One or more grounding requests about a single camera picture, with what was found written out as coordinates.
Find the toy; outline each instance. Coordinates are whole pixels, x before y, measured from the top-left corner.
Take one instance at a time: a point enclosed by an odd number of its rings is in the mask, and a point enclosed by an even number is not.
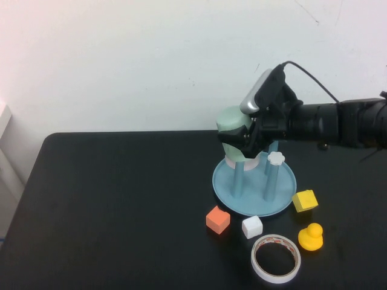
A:
[[[279,243],[279,244],[283,245],[284,247],[286,247],[294,257],[293,270],[291,270],[288,274],[281,275],[281,276],[272,275],[272,274],[269,274],[268,272],[264,271],[260,267],[258,261],[256,260],[256,252],[259,249],[259,247],[265,245],[266,243]],[[293,279],[297,275],[298,270],[301,266],[301,255],[300,255],[300,251],[298,250],[297,246],[291,240],[287,239],[286,237],[280,236],[278,234],[268,234],[266,236],[259,238],[254,243],[254,246],[252,249],[252,254],[251,254],[251,261],[252,261],[252,266],[253,266],[255,273],[257,273],[257,275],[260,276],[260,278],[262,278],[265,281],[268,281],[270,283],[282,284],[282,283],[289,282],[291,279]]]
[[[206,216],[206,225],[221,234],[230,224],[230,214],[222,211],[218,206],[214,207]]]
[[[336,103],[304,105],[285,82],[284,69],[289,64],[311,77]],[[269,216],[286,208],[296,193],[294,174],[282,163],[274,182],[267,170],[267,157],[277,151],[278,140],[316,141],[324,150],[330,144],[387,149],[387,92],[380,96],[339,102],[297,63],[268,69],[239,107],[223,110],[216,119],[226,153],[226,161],[213,173],[216,195],[232,210],[248,216]],[[265,192],[269,183],[274,183],[269,187],[272,193]]]
[[[300,246],[308,251],[316,251],[322,247],[321,225],[313,222],[307,228],[304,228],[298,233],[298,242]]]
[[[242,221],[242,231],[248,239],[262,234],[263,228],[263,224],[257,216],[252,216]]]
[[[293,200],[298,213],[305,210],[311,210],[319,205],[312,190],[297,192],[291,199]]]

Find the blue plate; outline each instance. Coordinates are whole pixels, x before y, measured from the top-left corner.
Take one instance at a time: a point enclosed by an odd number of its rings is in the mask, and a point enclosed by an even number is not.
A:
[[[267,180],[267,153],[261,152],[259,156],[258,166],[244,172],[242,194],[238,198],[232,196],[234,169],[225,160],[218,164],[212,176],[213,189],[223,204],[246,216],[271,216],[279,213],[291,203],[291,197],[297,189],[293,172],[286,163],[282,163],[278,170],[274,201],[265,201],[263,194]]]

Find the yellow rubber duck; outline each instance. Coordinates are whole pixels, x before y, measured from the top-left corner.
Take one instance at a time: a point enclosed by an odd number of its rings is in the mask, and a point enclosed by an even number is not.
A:
[[[322,247],[321,225],[313,222],[307,228],[304,228],[298,233],[298,242],[300,246],[308,251],[316,251]]]

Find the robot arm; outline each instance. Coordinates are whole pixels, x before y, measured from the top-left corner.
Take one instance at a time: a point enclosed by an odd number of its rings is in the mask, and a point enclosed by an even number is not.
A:
[[[323,147],[375,147],[387,149],[387,93],[383,98],[339,102],[318,81],[336,103],[304,105],[285,82],[285,62],[268,70],[240,104],[252,125],[222,131],[222,143],[238,148],[246,158],[254,158],[274,140],[315,141]]]

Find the masking tape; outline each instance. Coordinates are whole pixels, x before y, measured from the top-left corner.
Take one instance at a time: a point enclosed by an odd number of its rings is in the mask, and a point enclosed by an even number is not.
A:
[[[291,254],[294,257],[294,268],[291,270],[288,274],[285,275],[272,275],[263,270],[260,265],[258,264],[256,260],[256,252],[259,249],[259,247],[267,244],[267,243],[279,243],[280,245],[283,245],[286,247]],[[297,246],[286,237],[280,236],[278,234],[268,234],[266,236],[263,236],[259,238],[253,246],[252,249],[252,265],[255,273],[257,273],[260,278],[264,279],[265,281],[268,281],[270,283],[274,284],[282,284],[290,281],[293,279],[300,268],[301,265],[301,255],[300,251],[298,250]]]

